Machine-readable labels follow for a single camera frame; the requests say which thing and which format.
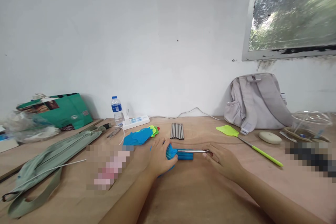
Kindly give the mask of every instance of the plastic container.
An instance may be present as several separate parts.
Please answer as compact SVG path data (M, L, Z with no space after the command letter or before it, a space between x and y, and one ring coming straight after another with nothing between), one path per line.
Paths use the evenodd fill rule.
M327 126L332 125L330 118L318 111L300 111L292 115L292 132L303 138L318 139Z
M116 126L122 127L123 120L125 118L123 115L123 108L121 107L121 102L119 101L117 96L112 96L111 107L114 113L114 120L115 120Z

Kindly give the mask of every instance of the clear plastic cup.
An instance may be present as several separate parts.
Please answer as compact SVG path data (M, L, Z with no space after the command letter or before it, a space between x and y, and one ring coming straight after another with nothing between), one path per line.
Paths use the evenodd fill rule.
M304 135L307 132L309 136L301 136L304 138L314 139L320 138L326 127L332 125L330 118L318 111L300 111L292 114L292 132L297 135Z

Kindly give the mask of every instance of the bottle label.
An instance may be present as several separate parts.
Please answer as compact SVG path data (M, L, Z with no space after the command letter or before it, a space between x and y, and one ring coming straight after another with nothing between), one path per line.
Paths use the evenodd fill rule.
M112 111L113 112L119 112L121 110L122 110L122 108L121 108L121 104L120 103L112 105Z

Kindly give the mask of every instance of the plastic bag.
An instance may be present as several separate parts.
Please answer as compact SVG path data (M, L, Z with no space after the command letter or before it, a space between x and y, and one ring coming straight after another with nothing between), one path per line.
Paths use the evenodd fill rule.
M38 114L13 111L1 123L6 134L18 142L38 142L56 136L61 131Z

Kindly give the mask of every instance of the window frame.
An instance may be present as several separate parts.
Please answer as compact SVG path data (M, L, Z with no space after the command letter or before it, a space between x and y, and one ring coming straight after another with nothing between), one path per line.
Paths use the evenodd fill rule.
M325 45L325 46L321 45L321 46L294 47L294 48L273 48L273 49L249 51L254 2L255 0L250 0L248 4L242 61L336 55L336 45Z

